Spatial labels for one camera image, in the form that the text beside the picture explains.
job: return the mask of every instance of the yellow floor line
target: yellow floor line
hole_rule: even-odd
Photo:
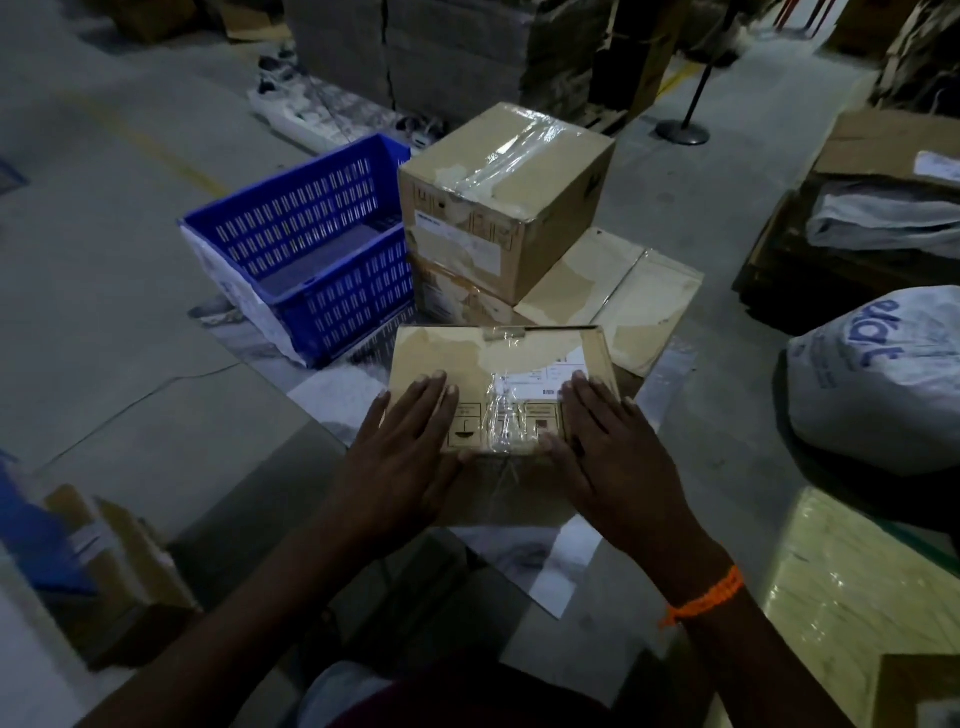
[[[669,93],[683,81],[696,76],[697,73],[700,72],[701,68],[703,68],[701,63],[687,61],[684,66],[673,76],[668,79],[663,79],[663,82],[660,84],[660,90],[657,92],[657,98],[659,99],[661,96]]]
[[[196,185],[204,192],[209,193],[214,199],[226,197],[229,194],[229,190],[222,184],[192,167],[152,137],[133,129],[113,109],[75,91],[59,91],[58,95],[64,101],[88,113],[108,131],[129,141],[147,157],[160,162],[175,175]]]

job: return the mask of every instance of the finger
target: finger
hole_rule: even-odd
[[[453,425],[453,418],[457,414],[457,405],[460,403],[460,388],[451,384],[444,392],[444,401],[433,413],[430,422],[420,436],[420,441],[428,448],[439,450],[446,442],[446,434]]]
[[[603,381],[598,376],[592,376],[590,378],[590,386],[593,387],[593,390],[597,393],[597,396],[603,400],[613,414],[616,415],[617,419],[620,422],[628,422],[629,416],[627,415],[627,410],[623,408],[623,404],[613,396],[613,392],[610,391],[610,387],[603,383]]]
[[[437,409],[437,402],[444,395],[444,385],[446,384],[446,372],[437,370],[427,382],[426,389],[420,395],[420,399],[414,402],[407,416],[400,423],[400,428],[409,433],[412,437],[418,438],[423,434],[423,429],[434,410]]]
[[[429,504],[434,513],[439,514],[446,502],[446,494],[457,479],[457,475],[463,470],[468,458],[463,457],[458,452],[445,452],[441,455],[440,463],[437,465],[437,472],[433,480],[427,485],[424,494],[425,501]]]
[[[377,430],[380,429],[380,423],[383,422],[383,413],[387,411],[388,404],[390,404],[390,390],[385,389],[376,396],[373,404],[370,405],[367,417],[357,431],[357,439],[354,440],[354,444],[365,443],[376,434]]]
[[[604,432],[577,397],[572,382],[564,382],[564,386],[560,388],[560,397],[567,434],[580,440],[585,449],[595,448]]]
[[[423,390],[426,389],[429,381],[429,376],[420,375],[407,387],[407,391],[403,393],[403,397],[401,397],[394,405],[394,408],[387,413],[387,418],[383,421],[384,429],[396,429],[399,424],[403,422],[403,418],[413,409],[414,404],[420,399],[420,395],[423,394]]]
[[[630,418],[630,424],[635,429],[642,430],[643,432],[649,432],[651,435],[657,434],[647,421],[647,416],[643,414],[643,410],[640,409],[640,406],[636,403],[636,400],[632,400],[629,397],[624,397],[623,409]]]
[[[586,498],[593,495],[593,488],[577,462],[573,449],[562,438],[549,432],[540,436],[539,443],[540,452],[549,457],[560,471],[567,496],[579,510]]]
[[[584,404],[584,407],[589,410],[589,413],[593,415],[594,419],[600,423],[605,430],[613,433],[623,429],[623,424],[620,422],[620,418],[618,418],[606,405],[606,403],[600,399],[596,390],[593,389],[593,387],[587,381],[587,378],[584,376],[583,372],[577,372],[574,374],[572,381],[573,390],[577,393],[577,397],[580,398],[580,401]]]

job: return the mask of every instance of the black stanchion pole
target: black stanchion pole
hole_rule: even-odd
[[[727,14],[724,15],[723,18],[722,30],[720,31],[721,36],[725,36],[727,31],[730,30],[735,17],[736,0],[730,0],[730,4],[727,6]],[[687,110],[684,120],[677,121],[673,119],[670,121],[661,121],[655,128],[657,136],[666,139],[672,144],[682,144],[685,147],[696,147],[710,141],[710,132],[708,132],[705,127],[692,123],[691,119],[693,118],[693,111],[697,108],[697,104],[700,103],[700,96],[703,94],[704,86],[707,85],[710,74],[713,72],[713,66],[716,65],[718,55],[719,54],[714,53],[710,57],[710,62],[700,77],[700,83],[697,85],[696,93],[693,94],[693,101],[690,102],[690,108]]]

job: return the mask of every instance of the electrical cable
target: electrical cable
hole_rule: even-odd
[[[106,426],[109,425],[110,423],[116,421],[118,418],[120,418],[120,417],[122,417],[123,415],[125,415],[127,412],[129,412],[130,410],[132,410],[134,407],[136,407],[136,406],[137,406],[138,404],[140,404],[141,402],[143,402],[143,401],[145,401],[145,400],[148,400],[150,397],[152,397],[152,396],[155,395],[155,394],[159,394],[160,392],[162,392],[163,390],[165,390],[167,387],[171,386],[172,384],[176,384],[177,382],[179,382],[179,381],[184,381],[184,380],[186,380],[186,379],[203,379],[203,378],[205,378],[205,377],[207,377],[207,376],[214,376],[214,375],[222,374],[223,372],[228,372],[228,371],[231,370],[231,369],[235,369],[236,367],[239,367],[241,364],[242,364],[242,362],[237,361],[237,362],[234,362],[233,364],[230,364],[229,366],[222,367],[221,369],[215,369],[215,370],[213,370],[212,372],[204,372],[204,373],[201,374],[201,375],[183,375],[183,376],[172,376],[172,377],[170,377],[169,379],[167,379],[166,381],[164,381],[162,384],[160,384],[160,385],[159,385],[156,389],[154,389],[153,391],[148,392],[147,394],[145,394],[143,397],[139,398],[138,400],[132,401],[130,404],[128,404],[128,405],[127,405],[126,407],[124,407],[123,409],[121,409],[119,412],[117,412],[117,413],[114,414],[114,415],[111,415],[111,416],[110,416],[109,418],[107,418],[105,421],[103,421],[102,423],[100,423],[99,425],[97,425],[96,427],[94,427],[92,430],[90,430],[89,432],[87,432],[86,435],[84,435],[84,437],[82,437],[80,440],[78,440],[77,442],[75,442],[75,443],[74,443],[73,445],[71,445],[69,448],[63,450],[63,451],[60,452],[59,454],[57,454],[57,455],[55,455],[54,457],[52,457],[50,460],[48,460],[46,463],[44,463],[43,465],[41,465],[41,466],[40,466],[39,468],[37,468],[37,469],[38,469],[38,470],[43,470],[44,468],[47,468],[47,467],[53,465],[53,464],[56,463],[58,460],[60,460],[64,455],[66,455],[66,454],[69,453],[70,451],[78,448],[80,445],[82,445],[83,443],[85,443],[87,440],[89,440],[91,437],[93,437],[95,434],[97,434],[97,433],[98,433],[100,430],[102,430],[104,427],[106,427]]]

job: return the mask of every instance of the white label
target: white label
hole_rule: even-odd
[[[564,382],[570,381],[578,371],[589,376],[583,347],[577,347],[549,367],[502,376],[497,380],[497,392],[502,395],[509,389],[518,400],[555,400]]]
[[[449,301],[444,292],[429,283],[425,283],[422,288],[423,308],[426,309],[426,313],[444,324],[456,323],[456,317],[450,310]]]
[[[467,251],[467,255],[470,256],[470,260],[473,261],[473,264],[476,265],[477,268],[485,270],[487,273],[492,273],[495,276],[500,275],[499,245],[489,240],[484,240],[482,237],[472,235],[469,232],[454,228],[452,225],[448,225],[435,217],[430,217],[430,215],[420,212],[419,210],[414,214],[419,227],[459,245]]]
[[[913,162],[913,173],[960,184],[960,160],[933,152],[919,152]]]
[[[70,534],[70,545],[82,566],[86,566],[109,548],[111,539],[99,523],[88,523]]]

